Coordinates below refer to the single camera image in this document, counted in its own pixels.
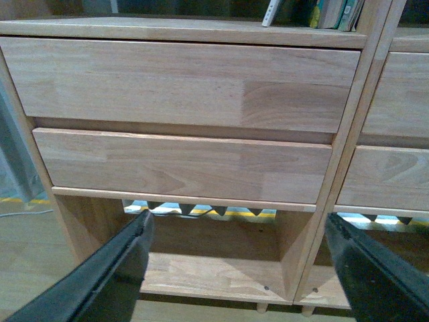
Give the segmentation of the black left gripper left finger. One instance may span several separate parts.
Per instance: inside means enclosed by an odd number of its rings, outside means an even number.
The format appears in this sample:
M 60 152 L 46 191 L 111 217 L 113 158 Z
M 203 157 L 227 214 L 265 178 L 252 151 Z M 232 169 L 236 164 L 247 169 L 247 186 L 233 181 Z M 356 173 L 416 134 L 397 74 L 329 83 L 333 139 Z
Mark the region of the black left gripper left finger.
M 71 273 L 7 318 L 8 321 L 130 321 L 154 239 L 145 210 Z

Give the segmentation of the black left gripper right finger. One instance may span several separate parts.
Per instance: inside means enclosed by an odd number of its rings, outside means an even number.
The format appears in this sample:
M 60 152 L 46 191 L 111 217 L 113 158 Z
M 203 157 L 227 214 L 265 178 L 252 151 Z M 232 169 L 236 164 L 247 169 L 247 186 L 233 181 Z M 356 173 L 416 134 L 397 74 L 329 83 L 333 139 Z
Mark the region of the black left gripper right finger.
M 336 213 L 324 235 L 356 321 L 428 320 L 427 274 Z

